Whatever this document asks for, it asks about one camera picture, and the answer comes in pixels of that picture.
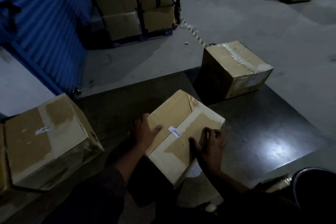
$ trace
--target pallet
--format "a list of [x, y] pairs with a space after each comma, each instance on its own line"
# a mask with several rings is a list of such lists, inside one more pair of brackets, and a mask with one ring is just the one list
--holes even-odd
[[117, 48], [117, 47], [124, 46], [124, 45], [135, 44], [135, 43], [139, 43], [139, 42], [145, 42], [145, 41], [148, 41], [148, 40], [157, 39], [157, 38], [161, 38], [161, 37], [165, 37], [165, 36], [171, 36], [171, 35], [173, 35], [173, 29], [172, 28], [166, 28], [166, 29], [162, 29], [162, 30], [149, 32], [147, 34], [134, 35], [134, 36], [126, 37], [126, 38], [123, 38], [123, 39], [114, 40], [114, 41], [112, 41], [112, 46], [113, 46], [113, 48]]

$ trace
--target concrete floor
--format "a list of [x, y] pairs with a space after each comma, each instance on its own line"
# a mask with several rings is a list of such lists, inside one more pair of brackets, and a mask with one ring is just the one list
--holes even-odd
[[[238, 40], [274, 66], [267, 85], [336, 139], [336, 0], [181, 0], [181, 7], [205, 43]], [[181, 26], [170, 37], [89, 51], [82, 96], [199, 66], [202, 53]]]

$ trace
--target yellow and black striped tape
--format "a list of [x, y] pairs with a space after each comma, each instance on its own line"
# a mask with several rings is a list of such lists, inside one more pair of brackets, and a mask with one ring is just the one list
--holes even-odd
[[[185, 19], [182, 18], [182, 23], [185, 25], [185, 26], [189, 26], [186, 22]], [[189, 31], [194, 35], [194, 37], [196, 37], [197, 41], [203, 46], [203, 47], [207, 47], [207, 45], [204, 43], [204, 41], [199, 37], [199, 35], [197, 35], [196, 31], [190, 27], [189, 28]]]

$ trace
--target dark sleeve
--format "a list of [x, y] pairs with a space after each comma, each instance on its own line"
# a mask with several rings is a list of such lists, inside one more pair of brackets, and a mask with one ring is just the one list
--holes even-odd
[[124, 209], [125, 182], [111, 167], [78, 184], [69, 197], [42, 224], [117, 224]]

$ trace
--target white panel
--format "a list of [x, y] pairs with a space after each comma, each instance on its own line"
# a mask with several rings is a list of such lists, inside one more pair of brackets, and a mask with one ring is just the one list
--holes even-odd
[[0, 112], [12, 116], [34, 108], [55, 95], [0, 47]]

